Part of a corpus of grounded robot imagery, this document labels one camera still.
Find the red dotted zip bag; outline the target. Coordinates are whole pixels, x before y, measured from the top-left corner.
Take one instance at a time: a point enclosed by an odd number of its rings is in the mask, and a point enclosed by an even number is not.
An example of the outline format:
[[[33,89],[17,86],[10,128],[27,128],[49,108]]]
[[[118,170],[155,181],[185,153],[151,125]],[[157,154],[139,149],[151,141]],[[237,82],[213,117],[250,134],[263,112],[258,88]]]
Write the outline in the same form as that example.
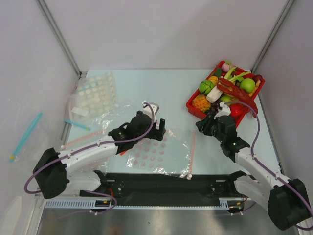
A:
[[[191,180],[195,138],[194,131],[167,129],[161,141],[143,139],[123,152],[126,167]]]

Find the red toy lobster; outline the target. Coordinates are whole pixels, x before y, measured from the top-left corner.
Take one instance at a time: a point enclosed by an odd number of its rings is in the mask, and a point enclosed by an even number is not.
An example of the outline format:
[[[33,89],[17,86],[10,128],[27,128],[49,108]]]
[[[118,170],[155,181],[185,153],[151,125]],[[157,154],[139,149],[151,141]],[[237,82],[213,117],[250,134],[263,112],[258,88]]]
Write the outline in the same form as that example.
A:
[[[217,88],[226,93],[227,95],[237,98],[239,101],[248,105],[248,108],[253,112],[253,116],[257,117],[258,108],[254,100],[249,97],[249,95],[242,89],[238,88],[229,80],[224,78],[220,79],[220,83],[217,85]]]

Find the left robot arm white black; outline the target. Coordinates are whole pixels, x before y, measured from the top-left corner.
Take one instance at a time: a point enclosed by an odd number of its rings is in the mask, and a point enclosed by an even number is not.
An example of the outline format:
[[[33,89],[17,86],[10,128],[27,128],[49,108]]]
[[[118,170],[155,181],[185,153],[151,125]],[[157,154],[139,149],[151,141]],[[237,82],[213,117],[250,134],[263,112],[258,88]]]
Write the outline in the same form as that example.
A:
[[[166,121],[138,111],[130,122],[111,130],[103,138],[81,148],[57,152],[47,149],[33,169],[39,192],[45,199],[55,198],[66,191],[92,191],[104,195],[108,184],[95,171],[82,172],[87,165],[132,149],[144,138],[162,141]]]

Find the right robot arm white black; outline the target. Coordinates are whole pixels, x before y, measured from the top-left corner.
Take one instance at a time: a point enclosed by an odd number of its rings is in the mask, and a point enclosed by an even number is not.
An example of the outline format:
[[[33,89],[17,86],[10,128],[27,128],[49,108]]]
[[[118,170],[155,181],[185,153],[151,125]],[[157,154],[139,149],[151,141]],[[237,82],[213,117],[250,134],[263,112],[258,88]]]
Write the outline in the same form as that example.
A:
[[[207,115],[196,122],[196,127],[204,135],[215,137],[224,155],[249,172],[225,184],[230,196],[241,193],[251,198],[267,211],[280,230],[292,226],[300,229],[299,223],[312,217],[313,210],[304,183],[273,171],[253,154],[251,145],[238,136],[233,117]]]

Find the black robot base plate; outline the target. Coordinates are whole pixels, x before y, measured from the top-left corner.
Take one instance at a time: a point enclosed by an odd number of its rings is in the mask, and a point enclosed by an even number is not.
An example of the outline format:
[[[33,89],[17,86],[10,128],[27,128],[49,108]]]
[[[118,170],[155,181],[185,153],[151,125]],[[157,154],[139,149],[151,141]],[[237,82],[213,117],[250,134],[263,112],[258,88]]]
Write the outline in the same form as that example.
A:
[[[119,206],[205,207],[217,206],[221,198],[245,201],[230,175],[193,175],[190,180],[177,175],[108,173],[102,176],[99,193],[112,195]]]

